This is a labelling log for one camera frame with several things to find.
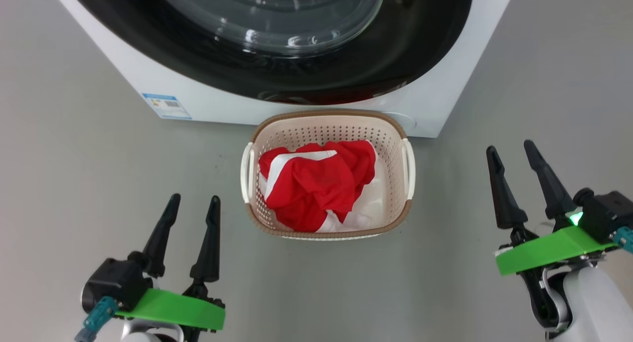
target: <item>robotic arm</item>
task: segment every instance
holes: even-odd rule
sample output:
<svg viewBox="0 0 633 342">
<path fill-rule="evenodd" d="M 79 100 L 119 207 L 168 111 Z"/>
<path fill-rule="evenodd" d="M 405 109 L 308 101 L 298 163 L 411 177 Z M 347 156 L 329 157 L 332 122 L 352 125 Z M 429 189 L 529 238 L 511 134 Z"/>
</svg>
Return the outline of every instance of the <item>robotic arm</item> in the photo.
<svg viewBox="0 0 633 342">
<path fill-rule="evenodd" d="M 594 195 L 582 189 L 570 198 L 532 141 L 524 142 L 554 219 L 552 234 L 539 237 L 525 228 L 527 216 L 516 204 L 495 147 L 488 168 L 497 227 L 511 229 L 508 245 L 496 252 L 502 275 L 518 274 L 530 295 L 532 313 L 556 342 L 633 340 L 633 310 L 597 263 L 622 248 L 633 254 L 633 203 L 617 191 Z"/>
<path fill-rule="evenodd" d="M 180 203 L 180 194 L 172 195 L 143 252 L 131 252 L 126 260 L 108 258 L 88 279 L 81 301 L 88 318 L 76 342 L 93 342 L 113 317 L 125 320 L 122 342 L 197 342 L 201 332 L 223 328 L 225 305 L 209 298 L 204 285 L 217 281 L 220 274 L 219 197 L 213 196 L 209 206 L 204 241 L 189 275 L 194 280 L 191 286 L 181 295 L 158 288 Z M 158 328 L 174 331 L 177 338 L 152 332 Z"/>
</svg>

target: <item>red and white garment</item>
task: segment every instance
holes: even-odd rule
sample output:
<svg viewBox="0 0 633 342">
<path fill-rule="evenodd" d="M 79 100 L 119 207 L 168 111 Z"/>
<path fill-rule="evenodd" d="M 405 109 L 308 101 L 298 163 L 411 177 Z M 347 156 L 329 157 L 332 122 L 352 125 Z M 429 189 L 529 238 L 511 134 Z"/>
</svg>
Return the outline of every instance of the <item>red and white garment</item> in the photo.
<svg viewBox="0 0 633 342">
<path fill-rule="evenodd" d="M 384 225 L 384 167 L 369 141 L 275 148 L 260 157 L 260 192 L 296 232 L 348 232 Z"/>
</svg>

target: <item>perforated basket side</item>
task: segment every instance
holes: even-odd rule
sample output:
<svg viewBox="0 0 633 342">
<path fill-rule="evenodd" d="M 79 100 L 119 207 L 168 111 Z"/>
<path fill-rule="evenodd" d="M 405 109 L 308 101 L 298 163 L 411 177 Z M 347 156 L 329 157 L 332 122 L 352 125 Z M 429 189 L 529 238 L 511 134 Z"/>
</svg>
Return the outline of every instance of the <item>perforated basket side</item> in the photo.
<svg viewBox="0 0 633 342">
<path fill-rule="evenodd" d="M 274 212 L 269 210 L 259 192 L 259 170 L 255 172 L 249 185 L 252 193 L 247 204 L 251 218 L 263 231 L 276 236 L 296 239 L 354 239 L 375 236 L 396 227 L 408 213 L 407 176 L 403 164 L 403 139 L 406 138 L 398 122 L 377 112 L 357 110 L 327 110 L 298 112 L 271 117 L 264 121 L 253 136 L 251 149 L 260 155 L 274 148 L 285 146 L 294 151 L 310 142 L 325 144 L 328 141 L 368 140 L 375 147 L 378 158 L 386 169 L 386 197 L 384 210 L 386 222 L 383 227 L 355 232 L 310 233 L 294 232 L 279 223 Z"/>
</svg>

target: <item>green light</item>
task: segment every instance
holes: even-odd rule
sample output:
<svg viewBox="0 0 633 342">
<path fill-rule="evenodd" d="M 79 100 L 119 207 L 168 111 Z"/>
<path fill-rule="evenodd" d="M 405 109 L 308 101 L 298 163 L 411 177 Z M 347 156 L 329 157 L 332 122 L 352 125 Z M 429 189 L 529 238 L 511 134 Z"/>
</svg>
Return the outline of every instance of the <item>green light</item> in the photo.
<svg viewBox="0 0 633 342">
<path fill-rule="evenodd" d="M 583 212 L 579 212 L 578 214 L 572 214 L 571 216 L 569 216 L 569 219 L 572 221 L 574 226 L 577 226 L 582 216 L 583 216 Z"/>
</svg>

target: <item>white fabric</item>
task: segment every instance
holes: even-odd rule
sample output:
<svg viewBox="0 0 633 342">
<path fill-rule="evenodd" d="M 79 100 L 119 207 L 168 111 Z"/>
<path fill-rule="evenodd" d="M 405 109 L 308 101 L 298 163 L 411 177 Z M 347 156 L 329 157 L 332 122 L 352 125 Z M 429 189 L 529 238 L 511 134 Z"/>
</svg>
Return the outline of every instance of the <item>white fabric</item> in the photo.
<svg viewBox="0 0 633 342">
<path fill-rule="evenodd" d="M 336 151 L 314 151 L 306 153 L 288 153 L 276 156 L 271 162 L 271 171 L 269 171 L 269 179 L 266 180 L 260 171 L 260 192 L 264 196 L 264 200 L 271 195 L 279 174 L 283 167 L 292 158 L 309 158 L 313 160 L 323 160 L 325 158 L 334 157 Z M 339 218 L 334 212 L 327 210 L 327 217 L 323 221 L 323 225 L 317 230 L 320 233 L 331 232 L 351 232 L 362 231 L 366 229 L 374 229 L 385 225 L 384 220 L 384 196 L 385 193 L 385 168 L 382 160 L 376 153 L 376 161 L 374 163 L 375 174 L 373 180 L 362 188 L 362 193 L 354 202 L 352 211 L 347 214 L 345 221 L 341 224 Z"/>
</svg>

